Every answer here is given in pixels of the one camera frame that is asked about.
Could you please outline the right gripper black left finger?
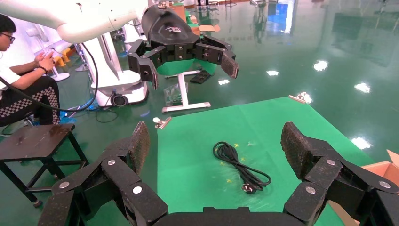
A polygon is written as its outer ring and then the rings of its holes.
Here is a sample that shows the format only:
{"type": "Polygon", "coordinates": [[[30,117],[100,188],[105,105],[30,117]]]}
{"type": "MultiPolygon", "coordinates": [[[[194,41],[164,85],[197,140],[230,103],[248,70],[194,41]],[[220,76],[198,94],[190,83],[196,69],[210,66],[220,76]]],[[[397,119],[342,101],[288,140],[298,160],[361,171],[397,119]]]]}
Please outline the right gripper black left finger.
{"type": "Polygon", "coordinates": [[[168,206],[140,178],[149,147],[148,128],[139,122],[131,136],[113,142],[96,161],[52,187],[38,225],[84,226],[108,202],[130,225],[154,225],[168,206]]]}

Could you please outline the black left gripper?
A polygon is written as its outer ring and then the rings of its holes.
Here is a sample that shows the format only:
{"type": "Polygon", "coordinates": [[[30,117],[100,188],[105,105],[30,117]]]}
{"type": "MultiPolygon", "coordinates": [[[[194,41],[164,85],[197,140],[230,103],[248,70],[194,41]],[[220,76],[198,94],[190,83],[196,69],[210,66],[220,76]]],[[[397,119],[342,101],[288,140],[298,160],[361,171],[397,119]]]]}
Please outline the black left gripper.
{"type": "Polygon", "coordinates": [[[147,41],[139,39],[128,43],[128,66],[155,90],[159,87],[157,68],[166,62],[196,58],[220,65],[230,78],[237,78],[239,65],[232,45],[208,35],[200,38],[170,8],[148,7],[142,15],[142,29],[147,41]]]}

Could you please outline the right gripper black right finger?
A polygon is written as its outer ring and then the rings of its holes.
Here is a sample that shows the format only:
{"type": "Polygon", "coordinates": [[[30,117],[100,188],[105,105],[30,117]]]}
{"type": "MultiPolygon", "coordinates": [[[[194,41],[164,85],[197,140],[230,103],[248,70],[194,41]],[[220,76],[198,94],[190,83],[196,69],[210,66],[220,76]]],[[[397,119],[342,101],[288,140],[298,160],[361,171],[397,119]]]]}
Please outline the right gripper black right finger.
{"type": "Polygon", "coordinates": [[[301,183],[284,205],[306,226],[316,223],[328,201],[362,226],[399,223],[399,188],[392,181],[345,160],[328,142],[305,136],[285,123],[281,146],[301,183]]]}

